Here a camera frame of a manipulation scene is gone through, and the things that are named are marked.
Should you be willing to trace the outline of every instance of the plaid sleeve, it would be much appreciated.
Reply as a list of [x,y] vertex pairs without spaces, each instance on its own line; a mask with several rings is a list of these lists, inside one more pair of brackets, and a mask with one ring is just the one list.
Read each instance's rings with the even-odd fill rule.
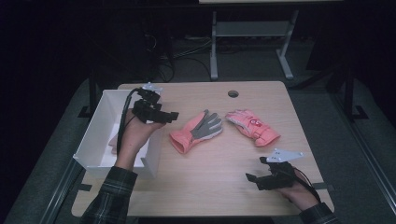
[[319,203],[300,213],[305,224],[339,224],[341,223],[326,203]]
[[113,166],[80,223],[125,223],[137,174]]

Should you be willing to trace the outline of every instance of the pink ski glove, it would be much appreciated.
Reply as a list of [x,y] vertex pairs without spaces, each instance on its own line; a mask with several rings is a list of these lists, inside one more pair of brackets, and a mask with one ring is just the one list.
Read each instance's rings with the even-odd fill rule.
[[221,119],[218,118],[218,114],[208,116],[208,113],[206,109],[187,122],[182,130],[169,134],[171,143],[178,152],[187,153],[198,143],[222,132]]
[[247,109],[229,112],[225,118],[234,123],[240,133],[256,139],[256,147],[264,147],[280,136],[279,133],[263,123],[253,112]]

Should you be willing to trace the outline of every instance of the table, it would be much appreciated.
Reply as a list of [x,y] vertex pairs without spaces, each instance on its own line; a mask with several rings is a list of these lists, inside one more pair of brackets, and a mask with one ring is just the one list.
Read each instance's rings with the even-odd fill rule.
[[[157,84],[163,87],[162,111],[177,111],[177,121],[164,127],[157,178],[137,179],[128,216],[136,217],[227,217],[286,216],[299,211],[275,191],[259,191],[248,182],[245,173],[269,175],[268,166],[259,157],[267,157],[274,148],[301,151],[305,156],[290,163],[301,169],[312,183],[323,182],[314,156],[288,92],[282,82],[202,82]],[[124,84],[121,90],[140,87]],[[230,97],[229,91],[237,91]],[[224,116],[235,109],[251,109],[281,134],[266,147],[255,147]],[[204,109],[217,112],[223,119],[223,132],[179,154],[169,142],[169,133],[181,127]],[[72,207],[81,216],[97,195],[103,179],[85,174]],[[326,189],[318,190],[323,202],[333,210]]]

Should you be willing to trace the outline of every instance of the glove cuff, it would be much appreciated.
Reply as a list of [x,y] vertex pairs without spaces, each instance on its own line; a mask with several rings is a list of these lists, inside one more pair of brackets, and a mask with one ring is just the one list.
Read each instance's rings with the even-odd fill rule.
[[262,132],[258,139],[256,139],[256,147],[265,147],[278,137],[280,137],[279,133],[271,128],[268,128],[264,132]]
[[181,154],[187,153],[192,147],[192,134],[190,132],[173,131],[169,133],[172,146]]

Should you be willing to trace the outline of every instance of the glove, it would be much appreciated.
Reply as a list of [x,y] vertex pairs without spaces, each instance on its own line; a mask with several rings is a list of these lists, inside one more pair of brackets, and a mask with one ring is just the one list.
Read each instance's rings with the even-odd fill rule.
[[221,119],[218,118],[218,114],[214,113],[210,116],[208,114],[209,111],[206,109],[187,122],[182,130],[169,134],[172,145],[179,153],[187,153],[198,143],[222,132]]
[[256,139],[256,147],[264,147],[280,136],[279,133],[263,123],[253,112],[247,109],[229,112],[225,118],[234,123],[240,133]]
[[117,140],[119,138],[119,135],[116,133],[113,138],[111,138],[110,142],[108,142],[108,145],[111,146],[111,153],[114,155],[117,155]]

